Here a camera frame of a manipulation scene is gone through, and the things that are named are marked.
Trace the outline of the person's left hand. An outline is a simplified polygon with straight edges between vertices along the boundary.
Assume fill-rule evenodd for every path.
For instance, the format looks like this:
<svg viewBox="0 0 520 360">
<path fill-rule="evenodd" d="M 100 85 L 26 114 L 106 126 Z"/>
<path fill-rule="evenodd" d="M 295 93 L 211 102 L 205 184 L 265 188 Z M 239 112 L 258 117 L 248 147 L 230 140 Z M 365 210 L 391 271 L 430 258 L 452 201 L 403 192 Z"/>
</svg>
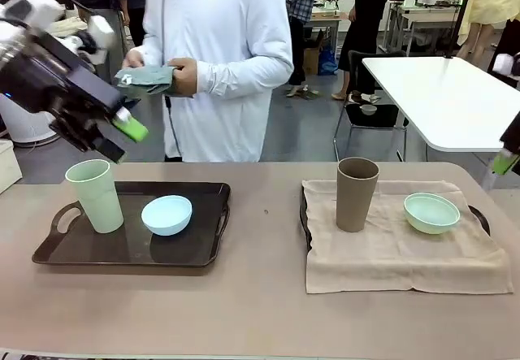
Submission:
<svg viewBox="0 0 520 360">
<path fill-rule="evenodd" d="M 173 71 L 175 93 L 182 97 L 192 97 L 197 92 L 197 61 L 191 58 L 177 58 L 169 62 Z"/>
</svg>

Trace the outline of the person's right hand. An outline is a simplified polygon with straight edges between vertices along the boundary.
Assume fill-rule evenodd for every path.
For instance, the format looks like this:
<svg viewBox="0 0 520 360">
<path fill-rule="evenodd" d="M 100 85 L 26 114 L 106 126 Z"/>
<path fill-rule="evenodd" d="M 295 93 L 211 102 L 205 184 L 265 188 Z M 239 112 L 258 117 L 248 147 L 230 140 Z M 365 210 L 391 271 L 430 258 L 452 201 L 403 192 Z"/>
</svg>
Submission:
<svg viewBox="0 0 520 360">
<path fill-rule="evenodd" d="M 146 55 L 143 53 L 143 49 L 138 47 L 131 48 L 123 59 L 122 68 L 138 68 L 144 67 L 147 64 Z"/>
</svg>

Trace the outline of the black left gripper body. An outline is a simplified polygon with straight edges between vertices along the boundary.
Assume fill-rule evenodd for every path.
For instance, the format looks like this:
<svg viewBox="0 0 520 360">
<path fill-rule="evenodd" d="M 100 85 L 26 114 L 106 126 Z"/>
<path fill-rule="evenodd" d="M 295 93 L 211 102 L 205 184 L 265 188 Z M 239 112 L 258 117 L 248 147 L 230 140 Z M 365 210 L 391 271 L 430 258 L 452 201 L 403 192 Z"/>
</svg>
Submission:
<svg viewBox="0 0 520 360">
<path fill-rule="evenodd" d="M 66 41 L 21 20 L 3 19 L 1 27 L 1 93 L 29 113 L 51 114 L 50 129 L 78 150 L 95 150 L 94 139 L 104 137 L 98 121 L 111 124 L 124 96 L 76 51 L 99 51 L 111 40 L 110 25 L 91 19 Z"/>
</svg>

